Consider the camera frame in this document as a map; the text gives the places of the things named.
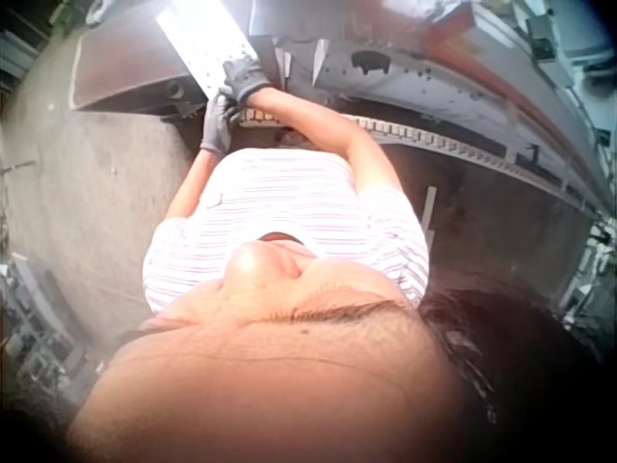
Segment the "white striped shirt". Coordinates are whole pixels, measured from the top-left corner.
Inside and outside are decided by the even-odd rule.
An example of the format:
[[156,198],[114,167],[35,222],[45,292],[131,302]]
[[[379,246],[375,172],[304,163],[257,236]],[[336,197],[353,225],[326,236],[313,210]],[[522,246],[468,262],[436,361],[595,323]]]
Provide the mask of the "white striped shirt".
[[359,195],[349,165],[335,154],[246,149],[216,167],[191,217],[155,230],[144,261],[151,309],[221,278],[233,250],[269,232],[294,236],[320,258],[387,275],[414,306],[424,294],[428,251],[404,193],[378,186]]

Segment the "forehead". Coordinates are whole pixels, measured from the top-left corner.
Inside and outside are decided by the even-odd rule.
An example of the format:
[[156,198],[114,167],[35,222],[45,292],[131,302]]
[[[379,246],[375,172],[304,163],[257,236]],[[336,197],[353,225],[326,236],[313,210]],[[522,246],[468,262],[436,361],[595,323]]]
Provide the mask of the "forehead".
[[403,394],[430,386],[448,374],[448,364],[419,318],[398,312],[372,313],[342,322],[217,322],[135,340],[111,368],[153,359],[193,359],[203,368],[221,363],[256,365],[274,361],[338,365],[381,378]]
[[123,422],[131,439],[162,434],[167,448],[196,445],[186,442],[194,435],[221,456],[238,442],[273,451],[275,437],[276,451],[408,442],[451,413],[447,370],[421,326],[391,313],[367,325],[198,326],[136,340],[77,423]]

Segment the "gray glove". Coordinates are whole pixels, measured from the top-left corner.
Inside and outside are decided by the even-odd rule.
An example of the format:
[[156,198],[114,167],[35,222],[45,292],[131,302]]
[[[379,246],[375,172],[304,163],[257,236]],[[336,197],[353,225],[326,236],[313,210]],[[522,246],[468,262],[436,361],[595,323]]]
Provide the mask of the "gray glove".
[[231,130],[240,119],[240,106],[220,90],[208,101],[203,118],[203,139],[200,148],[225,156],[231,145]]
[[240,60],[225,61],[223,63],[225,71],[225,84],[231,89],[229,96],[232,96],[242,104],[247,104],[249,96],[264,87],[272,87],[272,84],[263,73],[261,64],[250,56],[245,56]]

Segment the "gray floor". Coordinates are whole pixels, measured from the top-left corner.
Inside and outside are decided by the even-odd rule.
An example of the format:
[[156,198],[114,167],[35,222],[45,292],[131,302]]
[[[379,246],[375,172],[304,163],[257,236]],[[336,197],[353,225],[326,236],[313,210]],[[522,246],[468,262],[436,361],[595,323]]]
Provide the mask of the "gray floor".
[[[14,251],[47,266],[96,343],[148,316],[144,254],[192,153],[146,116],[67,108],[77,37],[54,41],[2,121]],[[574,273],[591,222],[513,179],[421,150],[388,149],[416,211],[438,187],[433,278],[451,269],[523,280],[555,298]]]
[[141,265],[188,168],[174,127],[155,117],[74,113],[77,37],[53,41],[5,108],[2,163],[12,250],[47,265],[95,340],[148,316]]

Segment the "perforated metal plate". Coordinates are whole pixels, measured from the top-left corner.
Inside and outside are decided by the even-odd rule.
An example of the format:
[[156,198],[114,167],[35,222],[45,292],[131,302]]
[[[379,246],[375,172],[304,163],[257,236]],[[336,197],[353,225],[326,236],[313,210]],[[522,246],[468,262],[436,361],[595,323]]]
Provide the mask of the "perforated metal plate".
[[208,98],[225,82],[223,62],[257,57],[219,0],[173,0],[157,22]]

